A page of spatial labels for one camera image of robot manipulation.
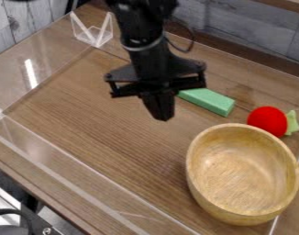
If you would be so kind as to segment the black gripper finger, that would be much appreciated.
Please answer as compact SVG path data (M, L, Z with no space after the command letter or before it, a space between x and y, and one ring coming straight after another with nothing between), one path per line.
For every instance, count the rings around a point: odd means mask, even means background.
M161 104L162 104L163 120L167 121L174 117L175 99L174 99L173 90L167 90L163 92L162 97L161 97Z
M142 93L141 98L153 117L163 121L165 116L161 108L161 95L153 93Z

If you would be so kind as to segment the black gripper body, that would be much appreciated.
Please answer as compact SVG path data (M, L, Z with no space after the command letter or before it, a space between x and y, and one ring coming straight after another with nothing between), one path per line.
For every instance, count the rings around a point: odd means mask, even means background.
M105 75L113 97L141 95L143 92L153 94L169 88L178 93L206 87L205 62L177 56L167 45L125 49L131 63Z

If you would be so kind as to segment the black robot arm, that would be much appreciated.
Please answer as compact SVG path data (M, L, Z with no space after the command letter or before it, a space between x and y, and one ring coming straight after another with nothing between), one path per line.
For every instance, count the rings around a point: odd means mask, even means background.
M110 71L105 80L114 97L138 96L153 117L174 117L175 96L206 87L206 63L173 54L165 22L178 0L106 0L121 28L121 43L131 64Z

